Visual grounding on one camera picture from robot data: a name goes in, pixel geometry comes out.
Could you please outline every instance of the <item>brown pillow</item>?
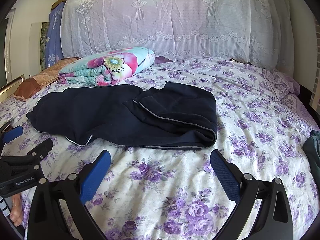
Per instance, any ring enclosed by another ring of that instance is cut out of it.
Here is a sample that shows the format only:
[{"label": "brown pillow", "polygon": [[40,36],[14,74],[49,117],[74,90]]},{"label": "brown pillow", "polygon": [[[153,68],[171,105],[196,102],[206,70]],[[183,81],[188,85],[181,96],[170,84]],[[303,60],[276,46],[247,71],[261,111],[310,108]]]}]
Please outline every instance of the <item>brown pillow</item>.
[{"label": "brown pillow", "polygon": [[52,67],[41,71],[39,74],[32,76],[31,78],[23,81],[15,93],[14,98],[20,101],[27,101],[34,94],[40,91],[42,88],[50,85],[51,83],[59,79],[59,70],[64,66],[78,60],[79,58],[65,58],[59,60]]}]

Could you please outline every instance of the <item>purple floral fabric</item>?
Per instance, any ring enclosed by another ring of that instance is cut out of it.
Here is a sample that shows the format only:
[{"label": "purple floral fabric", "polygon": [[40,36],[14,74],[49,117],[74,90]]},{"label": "purple floral fabric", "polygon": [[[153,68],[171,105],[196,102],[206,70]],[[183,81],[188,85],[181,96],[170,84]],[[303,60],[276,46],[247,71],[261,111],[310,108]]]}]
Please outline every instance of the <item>purple floral fabric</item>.
[{"label": "purple floral fabric", "polygon": [[[120,82],[162,88],[179,82],[210,91],[217,102],[218,139],[209,149],[173,151],[116,146],[97,139],[79,147],[62,136],[38,133],[26,113],[49,92],[81,85],[52,84],[27,102],[10,98],[0,104],[2,120],[13,117],[24,133],[4,147],[4,155],[24,155],[51,138],[53,149],[41,162],[50,181],[65,179],[92,163],[106,149],[112,164],[94,198],[86,203],[109,240],[212,239],[235,203],[228,200],[210,166],[219,149],[242,172],[256,179],[279,177],[287,190],[294,239],[308,229],[320,210],[319,195],[302,145],[315,122],[297,99],[297,83],[279,72],[221,58],[194,57],[153,65]],[[34,188],[23,192],[23,226]],[[80,238],[65,203],[67,225]],[[259,209],[256,203],[240,239],[246,237]]]}]

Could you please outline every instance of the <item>white wall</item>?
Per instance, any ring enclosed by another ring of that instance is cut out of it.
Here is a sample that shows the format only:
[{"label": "white wall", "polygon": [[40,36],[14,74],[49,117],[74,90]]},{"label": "white wall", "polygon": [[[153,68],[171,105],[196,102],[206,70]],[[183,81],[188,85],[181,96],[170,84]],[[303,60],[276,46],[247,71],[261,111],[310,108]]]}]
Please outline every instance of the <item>white wall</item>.
[{"label": "white wall", "polygon": [[25,78],[40,72],[36,59],[29,58],[29,40],[32,23],[49,22],[51,6],[57,0],[18,0],[10,37],[10,65],[12,78],[24,74]]},{"label": "white wall", "polygon": [[314,16],[304,0],[289,0],[294,39],[293,78],[313,90],[317,66],[317,37]]}]

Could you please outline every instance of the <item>blue gripper pad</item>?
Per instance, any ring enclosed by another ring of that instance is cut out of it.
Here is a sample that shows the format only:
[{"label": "blue gripper pad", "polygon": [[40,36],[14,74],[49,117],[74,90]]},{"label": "blue gripper pad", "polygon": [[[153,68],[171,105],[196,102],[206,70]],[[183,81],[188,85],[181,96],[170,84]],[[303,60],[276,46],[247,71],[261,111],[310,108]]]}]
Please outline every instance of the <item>blue gripper pad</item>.
[{"label": "blue gripper pad", "polygon": [[235,177],[216,151],[217,150],[213,150],[210,155],[211,167],[217,175],[228,198],[238,204],[241,198],[240,184],[236,181]]},{"label": "blue gripper pad", "polygon": [[111,155],[108,151],[103,150],[100,155],[102,155],[102,157],[95,163],[95,166],[81,184],[79,197],[83,205],[87,201],[92,200],[111,165]]},{"label": "blue gripper pad", "polygon": [[22,134],[23,134],[22,126],[17,126],[17,127],[13,128],[13,129],[11,129],[10,131],[4,133],[4,135],[2,137],[2,141],[4,143],[9,143],[12,140],[14,140],[15,138],[18,138]]}]

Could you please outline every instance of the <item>silver bolt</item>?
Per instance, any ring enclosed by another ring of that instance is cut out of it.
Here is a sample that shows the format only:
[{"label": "silver bolt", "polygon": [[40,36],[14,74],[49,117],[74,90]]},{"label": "silver bolt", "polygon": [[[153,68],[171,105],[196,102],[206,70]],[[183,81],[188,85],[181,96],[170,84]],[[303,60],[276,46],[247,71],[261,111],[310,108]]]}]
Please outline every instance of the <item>silver bolt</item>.
[{"label": "silver bolt", "polygon": [[244,178],[247,179],[247,180],[252,180],[252,175],[249,174],[249,173],[246,173],[246,174],[244,175]]},{"label": "silver bolt", "polygon": [[41,178],[41,179],[39,180],[39,183],[40,183],[40,184],[44,184],[44,183],[46,183],[46,181],[47,181],[46,178]]},{"label": "silver bolt", "polygon": [[276,183],[276,184],[281,184],[281,179],[275,178],[275,183]]},{"label": "silver bolt", "polygon": [[71,173],[71,174],[68,176],[68,179],[74,180],[74,179],[76,179],[76,177],[77,177],[77,174]]}]

